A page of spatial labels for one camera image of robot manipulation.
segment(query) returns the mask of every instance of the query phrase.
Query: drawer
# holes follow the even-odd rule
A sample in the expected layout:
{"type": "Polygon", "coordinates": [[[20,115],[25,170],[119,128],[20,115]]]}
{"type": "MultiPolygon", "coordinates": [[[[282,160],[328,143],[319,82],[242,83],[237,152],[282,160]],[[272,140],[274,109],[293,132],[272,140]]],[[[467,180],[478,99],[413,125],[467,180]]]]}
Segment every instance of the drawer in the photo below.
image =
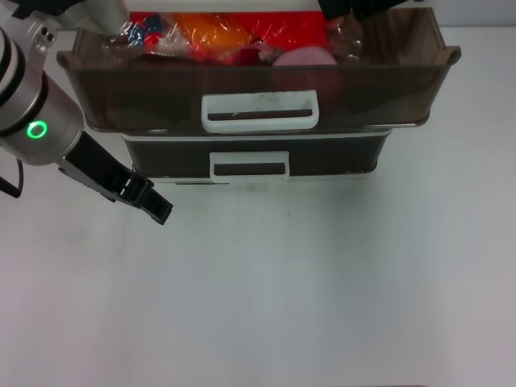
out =
{"type": "Polygon", "coordinates": [[[311,127],[289,131],[346,133],[425,123],[460,49],[445,45],[430,8],[392,9],[366,19],[363,28],[364,53],[354,65],[233,67],[155,57],[120,64],[102,50],[102,37],[88,31],[58,61],[98,131],[217,136],[203,125],[203,97],[307,90],[317,95],[318,117],[311,127]]]}
{"type": "Polygon", "coordinates": [[[123,138],[135,170],[147,177],[168,177],[173,181],[231,182],[249,177],[259,181],[263,175],[272,180],[284,180],[289,177],[369,173],[377,166],[378,156],[390,132],[209,140],[156,140],[151,136],[139,138],[127,135],[123,138]]]}

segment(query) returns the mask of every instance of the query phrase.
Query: brown translucent drawer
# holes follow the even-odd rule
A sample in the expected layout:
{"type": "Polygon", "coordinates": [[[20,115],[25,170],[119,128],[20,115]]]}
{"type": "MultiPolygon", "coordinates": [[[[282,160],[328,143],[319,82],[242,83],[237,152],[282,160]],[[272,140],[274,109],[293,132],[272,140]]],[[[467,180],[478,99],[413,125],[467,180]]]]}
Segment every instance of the brown translucent drawer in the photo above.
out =
{"type": "Polygon", "coordinates": [[[364,54],[354,65],[232,67],[156,57],[120,64],[87,31],[58,61],[99,131],[212,136],[201,120],[204,95],[302,90],[317,92],[320,110],[308,132],[425,123],[460,49],[445,45],[430,8],[389,10],[363,27],[364,54]]]}

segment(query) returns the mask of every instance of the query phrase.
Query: white drawer handle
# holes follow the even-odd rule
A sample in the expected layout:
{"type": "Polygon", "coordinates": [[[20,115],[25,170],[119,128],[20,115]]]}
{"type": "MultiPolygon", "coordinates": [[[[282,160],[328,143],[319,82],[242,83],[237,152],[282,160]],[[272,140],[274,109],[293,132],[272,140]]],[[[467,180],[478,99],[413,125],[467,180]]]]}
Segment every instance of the white drawer handle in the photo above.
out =
{"type": "Polygon", "coordinates": [[[317,93],[217,94],[202,97],[202,125],[210,133],[297,131],[319,121],[317,93]]]}
{"type": "Polygon", "coordinates": [[[214,183],[284,181],[289,176],[288,152],[210,153],[214,183]]]}

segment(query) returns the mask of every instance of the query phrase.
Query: clear plastic wrapper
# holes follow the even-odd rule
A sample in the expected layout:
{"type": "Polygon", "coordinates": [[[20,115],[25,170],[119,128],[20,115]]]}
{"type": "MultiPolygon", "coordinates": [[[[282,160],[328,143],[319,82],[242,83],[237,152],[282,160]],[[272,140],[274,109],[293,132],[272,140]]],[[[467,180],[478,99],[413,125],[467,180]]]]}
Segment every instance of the clear plastic wrapper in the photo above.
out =
{"type": "Polygon", "coordinates": [[[364,46],[364,30],[353,12],[327,21],[331,53],[337,58],[358,61],[364,46]]]}
{"type": "Polygon", "coordinates": [[[118,60],[143,54],[225,65],[271,65],[282,53],[320,47],[360,58],[362,30],[352,15],[327,22],[322,12],[248,14],[133,13],[105,50],[118,60]]]}

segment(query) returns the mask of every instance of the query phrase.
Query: green led ring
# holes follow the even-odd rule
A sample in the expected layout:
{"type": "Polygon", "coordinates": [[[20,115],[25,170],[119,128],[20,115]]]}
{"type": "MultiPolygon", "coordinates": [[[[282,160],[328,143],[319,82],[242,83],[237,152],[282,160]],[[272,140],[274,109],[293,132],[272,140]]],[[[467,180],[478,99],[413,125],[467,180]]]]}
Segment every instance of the green led ring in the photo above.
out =
{"type": "Polygon", "coordinates": [[[44,122],[44,121],[34,121],[33,123],[31,123],[29,125],[29,127],[27,128],[27,135],[31,138],[31,139],[40,139],[41,137],[43,137],[44,135],[47,134],[47,130],[48,130],[48,127],[47,127],[47,123],[44,122]],[[41,127],[42,128],[42,131],[41,133],[39,133],[38,135],[35,135],[34,133],[32,133],[34,131],[34,129],[36,129],[37,127],[41,127]]]}

